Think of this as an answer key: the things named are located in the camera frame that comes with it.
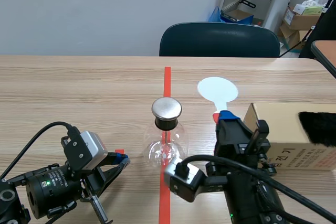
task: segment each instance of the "cardboard box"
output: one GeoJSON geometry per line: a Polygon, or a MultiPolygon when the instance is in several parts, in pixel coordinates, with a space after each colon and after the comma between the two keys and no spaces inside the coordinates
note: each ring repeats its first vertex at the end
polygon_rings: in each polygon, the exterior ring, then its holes
{"type": "Polygon", "coordinates": [[[244,123],[254,131],[257,120],[266,120],[269,126],[267,139],[271,143],[267,156],[277,169],[335,169],[336,148],[309,141],[298,116],[302,111],[336,113],[336,105],[251,103],[244,123]]]}
{"type": "Polygon", "coordinates": [[[312,26],[316,25],[320,16],[320,14],[302,16],[293,12],[291,8],[287,7],[284,17],[284,23],[291,30],[309,30],[312,26]]]}
{"type": "MultiPolygon", "coordinates": [[[[291,30],[287,25],[282,23],[280,26],[280,32],[282,33],[281,42],[285,45],[286,49],[290,49],[295,46],[299,41],[303,40],[308,31],[291,30]]],[[[301,52],[305,46],[305,42],[297,45],[291,52],[301,52]]]]}
{"type": "Polygon", "coordinates": [[[242,10],[232,10],[228,13],[222,13],[221,18],[227,23],[250,25],[253,22],[253,14],[242,10]]]}
{"type": "Polygon", "coordinates": [[[321,15],[322,5],[306,6],[306,5],[296,5],[293,12],[306,16],[306,15],[321,15]]]}

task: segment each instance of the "screw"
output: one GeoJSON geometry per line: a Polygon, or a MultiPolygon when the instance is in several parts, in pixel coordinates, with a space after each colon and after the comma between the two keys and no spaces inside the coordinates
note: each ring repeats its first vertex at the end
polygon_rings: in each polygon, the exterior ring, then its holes
{"type": "Polygon", "coordinates": [[[275,215],[275,218],[277,218],[278,221],[282,221],[282,217],[280,215],[275,215]]]}

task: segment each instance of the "black chair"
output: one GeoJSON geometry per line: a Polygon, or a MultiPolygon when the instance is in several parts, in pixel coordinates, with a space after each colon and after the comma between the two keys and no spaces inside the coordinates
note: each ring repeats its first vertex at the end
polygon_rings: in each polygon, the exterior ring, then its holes
{"type": "Polygon", "coordinates": [[[268,29],[230,23],[182,23],[168,28],[160,56],[278,58],[278,37],[268,29]]]}

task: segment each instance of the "red tape line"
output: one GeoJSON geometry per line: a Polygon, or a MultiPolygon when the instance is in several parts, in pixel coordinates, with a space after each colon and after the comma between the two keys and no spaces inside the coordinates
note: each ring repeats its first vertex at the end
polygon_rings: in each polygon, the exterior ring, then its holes
{"type": "Polygon", "coordinates": [[[114,152],[118,152],[120,154],[124,154],[125,150],[124,149],[115,149],[114,152]]]}
{"type": "MultiPolygon", "coordinates": [[[[171,67],[164,68],[163,96],[171,96],[171,67]]],[[[162,144],[165,143],[165,134],[162,132],[162,144]]],[[[167,132],[167,143],[170,142],[171,135],[167,132]]],[[[163,180],[163,172],[166,165],[161,166],[160,172],[160,200],[159,200],[159,224],[170,224],[170,191],[163,180]]]]}

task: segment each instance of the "black cable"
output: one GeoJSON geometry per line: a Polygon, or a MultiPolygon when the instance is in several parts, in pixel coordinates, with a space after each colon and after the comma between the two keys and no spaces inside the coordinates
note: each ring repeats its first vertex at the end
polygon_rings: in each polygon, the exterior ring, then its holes
{"type": "Polygon", "coordinates": [[[195,155],[191,157],[187,157],[185,160],[181,162],[183,166],[186,166],[188,163],[193,161],[209,161],[214,162],[219,165],[226,165],[228,167],[240,170],[242,172],[248,173],[271,187],[277,189],[278,191],[286,194],[288,197],[296,200],[297,202],[301,203],[302,205],[308,207],[312,211],[318,213],[319,215],[325,217],[327,220],[329,220],[332,223],[336,223],[336,217],[331,212],[325,210],[324,208],[320,207],[310,199],[306,198],[305,196],[293,191],[292,189],[288,188],[287,186],[277,182],[276,180],[272,179],[268,175],[266,175],[264,172],[250,168],[246,165],[243,165],[239,162],[236,162],[234,160],[224,158],[224,157],[217,157],[217,156],[210,156],[210,155],[195,155]]]}
{"type": "Polygon", "coordinates": [[[7,169],[2,173],[0,179],[6,177],[6,175],[13,169],[16,163],[22,158],[22,156],[26,153],[26,151],[30,148],[30,146],[41,136],[46,130],[50,129],[51,127],[62,125],[66,127],[68,130],[71,128],[71,125],[65,122],[54,122],[50,123],[47,126],[43,127],[39,132],[33,136],[33,138],[26,144],[26,146],[22,149],[22,151],[16,156],[16,158],[12,161],[12,163],[7,167],[7,169]]]}
{"type": "Polygon", "coordinates": [[[275,213],[277,213],[278,215],[282,216],[284,219],[288,220],[289,222],[293,223],[293,224],[313,224],[309,221],[303,220],[297,216],[291,215],[289,213],[287,213],[286,211],[284,211],[283,209],[277,207],[277,205],[275,205],[272,201],[270,201],[267,198],[266,192],[264,191],[264,189],[262,188],[261,185],[257,186],[257,191],[259,193],[259,195],[262,197],[262,199],[264,200],[264,202],[268,205],[268,207],[274,211],[275,213]]]}

